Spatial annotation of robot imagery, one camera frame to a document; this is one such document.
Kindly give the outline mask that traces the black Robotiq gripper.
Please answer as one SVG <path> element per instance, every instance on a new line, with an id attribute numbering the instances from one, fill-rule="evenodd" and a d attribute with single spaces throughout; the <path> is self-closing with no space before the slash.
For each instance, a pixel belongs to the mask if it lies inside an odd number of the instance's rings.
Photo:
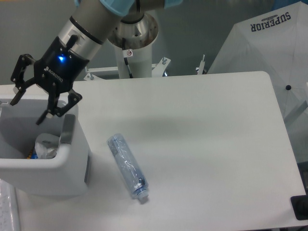
<path id="1" fill-rule="evenodd" d="M 16 105 L 26 89 L 35 83 L 49 93 L 47 109 L 36 121 L 37 125 L 40 125 L 47 115 L 62 117 L 82 100 L 82 95 L 75 92 L 72 87 L 89 60 L 71 50 L 77 41 L 78 37 L 72 36 L 66 44 L 63 44 L 59 37 L 56 37 L 39 60 L 34 60 L 30 54 L 22 54 L 17 60 L 11 75 L 11 81 L 15 84 L 15 96 L 10 105 Z M 24 81 L 24 73 L 29 65 L 34 65 L 34 77 Z M 68 92 L 68 103 L 59 107 L 58 99 L 60 93 L 64 92 Z"/>

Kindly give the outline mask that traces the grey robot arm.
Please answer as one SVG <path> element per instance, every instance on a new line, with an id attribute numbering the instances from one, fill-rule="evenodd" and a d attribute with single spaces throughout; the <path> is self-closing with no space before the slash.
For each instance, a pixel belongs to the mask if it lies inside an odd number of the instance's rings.
<path id="1" fill-rule="evenodd" d="M 48 93 L 47 116 L 62 117 L 82 100 L 73 83 L 104 44 L 120 21 L 130 13 L 166 9 L 180 0 L 77 0 L 77 9 L 39 60 L 30 54 L 19 56 L 11 81 L 15 84 L 12 106 L 26 89 L 36 84 Z"/>

